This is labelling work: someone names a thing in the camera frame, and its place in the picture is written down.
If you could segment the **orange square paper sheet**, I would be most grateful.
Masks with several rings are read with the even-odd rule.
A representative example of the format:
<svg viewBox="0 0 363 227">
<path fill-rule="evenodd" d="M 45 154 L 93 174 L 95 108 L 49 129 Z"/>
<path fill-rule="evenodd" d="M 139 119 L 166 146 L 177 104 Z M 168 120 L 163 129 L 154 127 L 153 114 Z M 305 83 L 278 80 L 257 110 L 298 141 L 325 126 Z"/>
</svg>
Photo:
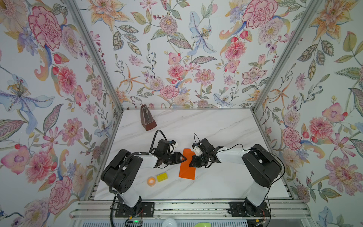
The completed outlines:
<svg viewBox="0 0 363 227">
<path fill-rule="evenodd" d="M 192 157 L 195 155 L 195 153 L 191 149 L 185 148 L 183 150 L 183 155 L 186 157 L 186 160 L 180 165 L 179 177 L 183 179 L 195 180 L 196 168 L 190 167 Z"/>
</svg>

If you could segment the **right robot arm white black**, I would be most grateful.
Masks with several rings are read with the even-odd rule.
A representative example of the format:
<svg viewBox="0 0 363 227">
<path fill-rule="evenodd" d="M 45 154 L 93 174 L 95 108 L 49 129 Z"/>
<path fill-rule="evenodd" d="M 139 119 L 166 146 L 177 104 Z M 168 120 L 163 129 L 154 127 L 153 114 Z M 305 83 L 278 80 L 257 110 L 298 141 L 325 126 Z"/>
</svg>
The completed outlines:
<svg viewBox="0 0 363 227">
<path fill-rule="evenodd" d="M 214 147 L 207 139 L 192 144 L 195 154 L 189 163 L 190 167 L 208 168 L 213 163 L 234 163 L 246 166 L 254 180 L 246 196 L 248 205 L 257 208 L 265 201 L 271 186 L 278 181 L 278 176 L 285 168 L 281 159 L 268 152 L 260 144 L 245 149 L 242 144 L 231 148 Z"/>
</svg>

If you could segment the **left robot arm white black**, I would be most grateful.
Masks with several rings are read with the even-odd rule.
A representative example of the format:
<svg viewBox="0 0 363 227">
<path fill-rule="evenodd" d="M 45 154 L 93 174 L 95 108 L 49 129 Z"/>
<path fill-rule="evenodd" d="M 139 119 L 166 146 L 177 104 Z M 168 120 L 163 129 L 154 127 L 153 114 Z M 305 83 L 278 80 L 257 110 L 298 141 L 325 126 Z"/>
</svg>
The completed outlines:
<svg viewBox="0 0 363 227">
<path fill-rule="evenodd" d="M 132 186 L 138 171 L 186 162 L 187 158 L 182 153 L 175 152 L 176 146 L 177 143 L 174 140 L 160 140 L 156 147 L 151 146 L 149 152 L 131 153 L 121 149 L 103 170 L 101 180 L 121 204 L 130 209 L 139 207 L 142 199 Z"/>
</svg>

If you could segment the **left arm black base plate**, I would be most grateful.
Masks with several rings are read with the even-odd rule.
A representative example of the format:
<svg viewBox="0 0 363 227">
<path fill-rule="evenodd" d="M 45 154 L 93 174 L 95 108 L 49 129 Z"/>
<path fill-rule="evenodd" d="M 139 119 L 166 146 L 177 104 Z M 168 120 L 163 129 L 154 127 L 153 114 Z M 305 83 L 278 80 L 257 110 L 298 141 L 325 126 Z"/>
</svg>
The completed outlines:
<svg viewBox="0 0 363 227">
<path fill-rule="evenodd" d="M 114 216 L 116 218 L 141 217 L 152 218 L 154 216 L 154 202 L 139 202 L 135 207 L 128 207 L 126 204 L 118 203 L 115 208 Z"/>
</svg>

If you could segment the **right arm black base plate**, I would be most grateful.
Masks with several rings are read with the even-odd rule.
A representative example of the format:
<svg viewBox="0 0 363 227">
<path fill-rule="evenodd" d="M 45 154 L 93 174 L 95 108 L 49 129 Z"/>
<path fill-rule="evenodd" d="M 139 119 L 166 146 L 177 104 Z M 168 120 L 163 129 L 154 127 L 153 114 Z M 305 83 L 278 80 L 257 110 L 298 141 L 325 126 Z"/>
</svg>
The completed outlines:
<svg viewBox="0 0 363 227">
<path fill-rule="evenodd" d="M 266 202 L 263 202 L 260 206 L 254 206 L 249 201 L 233 201 L 229 202 L 229 209 L 227 212 L 232 217 L 270 217 L 270 209 Z"/>
</svg>

